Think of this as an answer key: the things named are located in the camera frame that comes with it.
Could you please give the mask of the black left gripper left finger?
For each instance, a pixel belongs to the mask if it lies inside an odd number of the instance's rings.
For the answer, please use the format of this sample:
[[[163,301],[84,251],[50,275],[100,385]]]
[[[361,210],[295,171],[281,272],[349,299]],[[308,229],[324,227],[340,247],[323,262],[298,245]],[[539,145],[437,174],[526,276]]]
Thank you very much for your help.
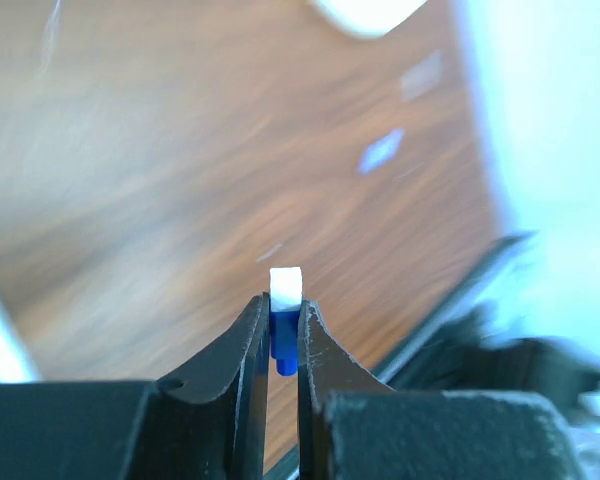
[[[260,479],[269,372],[269,295],[158,382],[157,479]]]

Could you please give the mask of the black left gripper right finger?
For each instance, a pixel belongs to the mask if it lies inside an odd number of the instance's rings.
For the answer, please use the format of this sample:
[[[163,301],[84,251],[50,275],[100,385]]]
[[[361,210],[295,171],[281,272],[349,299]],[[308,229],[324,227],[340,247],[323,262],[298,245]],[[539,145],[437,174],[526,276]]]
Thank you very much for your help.
[[[318,303],[302,302],[298,326],[298,446],[302,479],[324,479],[329,452],[323,407],[333,391],[392,393],[330,334]]]

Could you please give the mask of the blue and white pen cap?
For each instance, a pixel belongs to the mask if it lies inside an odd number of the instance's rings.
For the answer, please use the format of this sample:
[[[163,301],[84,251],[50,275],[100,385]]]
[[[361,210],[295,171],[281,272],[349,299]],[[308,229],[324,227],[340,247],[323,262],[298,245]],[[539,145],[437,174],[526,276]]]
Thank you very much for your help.
[[[302,271],[298,266],[270,271],[270,353],[281,376],[298,369],[298,323],[303,301]]]

